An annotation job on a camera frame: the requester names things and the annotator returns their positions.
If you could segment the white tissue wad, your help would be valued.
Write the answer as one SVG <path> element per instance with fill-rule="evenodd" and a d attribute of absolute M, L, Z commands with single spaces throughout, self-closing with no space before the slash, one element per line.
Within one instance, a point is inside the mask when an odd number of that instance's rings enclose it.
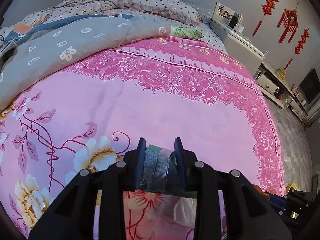
<path fill-rule="evenodd" d="M 186 227 L 194 227 L 196 220 L 196 198 L 181 197 L 174 206 L 174 222 Z"/>

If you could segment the small green wrapper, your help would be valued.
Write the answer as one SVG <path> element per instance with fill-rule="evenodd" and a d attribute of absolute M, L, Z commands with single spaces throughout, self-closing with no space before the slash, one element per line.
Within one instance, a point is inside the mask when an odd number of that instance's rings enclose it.
<path fill-rule="evenodd" d="M 145 151 L 142 178 L 138 189 L 175 197 L 196 198 L 196 191 L 180 185 L 174 151 L 149 145 Z"/>

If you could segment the yellow rimmed trash bin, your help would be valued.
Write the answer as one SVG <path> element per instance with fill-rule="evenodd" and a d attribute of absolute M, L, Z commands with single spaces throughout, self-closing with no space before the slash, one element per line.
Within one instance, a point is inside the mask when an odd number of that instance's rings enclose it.
<path fill-rule="evenodd" d="M 293 191 L 298 190 L 298 187 L 297 187 L 297 185 L 296 185 L 295 183 L 288 184 L 288 185 L 286 186 L 285 193 L 288 194 L 288 193 L 290 193 L 292 190 L 293 190 Z"/>

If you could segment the white tv stand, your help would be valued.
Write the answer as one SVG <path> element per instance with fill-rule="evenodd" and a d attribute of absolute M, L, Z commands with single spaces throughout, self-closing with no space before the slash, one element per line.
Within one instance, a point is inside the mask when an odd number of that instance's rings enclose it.
<path fill-rule="evenodd" d="M 296 94 L 289 92 L 289 95 L 287 97 L 287 104 L 300 121 L 308 121 L 311 118 L 311 115 L 308 114 L 308 111 L 296 96 Z"/>

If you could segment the pink figurine on stand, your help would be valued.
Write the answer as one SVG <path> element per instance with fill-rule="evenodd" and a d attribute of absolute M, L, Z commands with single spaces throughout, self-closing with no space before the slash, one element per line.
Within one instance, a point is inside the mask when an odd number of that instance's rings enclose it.
<path fill-rule="evenodd" d="M 299 93 L 299 89 L 298 89 L 298 87 L 297 87 L 296 85 L 293 85 L 293 86 L 292 86 L 292 92 L 293 92 L 294 94 L 298 94 L 298 93 Z"/>

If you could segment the white coffee table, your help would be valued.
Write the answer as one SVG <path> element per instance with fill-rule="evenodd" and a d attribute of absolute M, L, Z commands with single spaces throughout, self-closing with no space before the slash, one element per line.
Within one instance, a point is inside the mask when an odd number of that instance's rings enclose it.
<path fill-rule="evenodd" d="M 261 88 L 262 93 L 274 102 L 279 108 L 287 106 L 298 107 L 298 101 L 289 85 L 282 79 L 277 71 L 266 61 L 260 64 L 254 76 L 255 82 Z"/>

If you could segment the yellow bowl ornament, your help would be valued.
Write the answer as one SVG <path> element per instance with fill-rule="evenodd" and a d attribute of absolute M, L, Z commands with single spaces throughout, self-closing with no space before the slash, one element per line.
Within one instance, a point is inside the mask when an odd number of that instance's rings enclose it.
<path fill-rule="evenodd" d="M 286 77 L 286 72 L 284 69 L 277 70 L 277 73 L 282 79 L 284 79 Z"/>

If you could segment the pink floral bed cover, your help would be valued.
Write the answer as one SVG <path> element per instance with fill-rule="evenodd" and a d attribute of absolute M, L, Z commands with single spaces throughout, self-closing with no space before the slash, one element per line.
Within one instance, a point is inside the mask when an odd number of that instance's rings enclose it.
<path fill-rule="evenodd" d="M 103 50 L 38 81 L 1 114 L 1 204 L 28 236 L 71 179 L 137 147 L 184 148 L 284 193 L 280 140 L 248 70 L 203 42 L 151 38 Z"/>

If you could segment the grey patterned quilt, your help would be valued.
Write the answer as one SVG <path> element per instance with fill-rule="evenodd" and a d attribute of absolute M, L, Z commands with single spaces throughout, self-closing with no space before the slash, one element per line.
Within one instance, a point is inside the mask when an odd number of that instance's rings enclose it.
<path fill-rule="evenodd" d="M 167 23 L 123 14 L 74 16 L 39 25 L 1 49 L 1 110 L 33 84 L 81 59 L 170 34 Z"/>

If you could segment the centre red knot decoration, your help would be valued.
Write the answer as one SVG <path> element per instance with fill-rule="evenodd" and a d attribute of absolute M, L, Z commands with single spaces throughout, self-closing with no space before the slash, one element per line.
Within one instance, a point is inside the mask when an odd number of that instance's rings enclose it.
<path fill-rule="evenodd" d="M 280 28 L 281 25 L 284 26 L 284 32 L 279 38 L 278 43 L 282 43 L 285 37 L 287 36 L 287 34 L 291 33 L 291 36 L 287 41 L 288 43 L 290 43 L 293 40 L 297 32 L 297 29 L 299 28 L 297 9 L 293 9 L 293 10 L 284 9 L 283 14 L 277 24 L 277 28 Z"/>

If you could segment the black thermos bottle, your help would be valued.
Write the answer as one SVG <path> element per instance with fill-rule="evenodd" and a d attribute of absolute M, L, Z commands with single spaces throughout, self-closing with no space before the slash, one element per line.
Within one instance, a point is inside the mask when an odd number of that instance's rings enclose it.
<path fill-rule="evenodd" d="M 233 30 L 236 30 L 238 28 L 240 22 L 241 22 L 241 15 L 239 15 L 235 12 L 234 15 L 231 17 L 231 20 L 228 24 L 228 27 Z"/>

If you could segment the left red knot decoration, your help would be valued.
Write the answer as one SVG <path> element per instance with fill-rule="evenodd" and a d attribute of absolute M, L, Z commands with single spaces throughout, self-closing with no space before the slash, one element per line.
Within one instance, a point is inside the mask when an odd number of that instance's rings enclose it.
<path fill-rule="evenodd" d="M 258 22 L 255 30 L 253 31 L 252 37 L 255 37 L 256 33 L 258 32 L 259 28 L 263 23 L 264 17 L 267 15 L 272 15 L 272 11 L 276 9 L 276 3 L 278 2 L 279 0 L 265 0 L 265 4 L 261 6 L 263 10 L 263 16 L 261 20 Z"/>

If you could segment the polka dot crumpled duvet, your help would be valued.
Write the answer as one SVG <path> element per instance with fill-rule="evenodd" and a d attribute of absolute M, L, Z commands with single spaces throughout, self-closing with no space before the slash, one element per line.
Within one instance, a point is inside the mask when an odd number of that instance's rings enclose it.
<path fill-rule="evenodd" d="M 94 15 L 112 9 L 123 9 L 129 0 L 64 0 L 60 4 L 26 16 L 21 23 L 36 27 L 71 16 Z"/>

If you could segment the polka dot pillow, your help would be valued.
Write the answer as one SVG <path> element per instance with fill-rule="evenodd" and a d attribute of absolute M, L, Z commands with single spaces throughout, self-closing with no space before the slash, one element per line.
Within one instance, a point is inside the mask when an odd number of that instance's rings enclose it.
<path fill-rule="evenodd" d="M 197 26 L 201 22 L 198 11 L 180 0 L 133 0 L 130 3 L 130 8 L 160 15 L 191 26 Z"/>

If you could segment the wall mounted television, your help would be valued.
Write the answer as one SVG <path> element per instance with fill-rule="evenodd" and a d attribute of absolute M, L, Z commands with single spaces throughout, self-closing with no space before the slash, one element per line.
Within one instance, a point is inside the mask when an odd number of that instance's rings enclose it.
<path fill-rule="evenodd" d="M 306 101 L 308 103 L 313 102 L 320 92 L 319 77 L 315 68 L 308 72 L 307 76 L 300 83 L 299 87 Z"/>

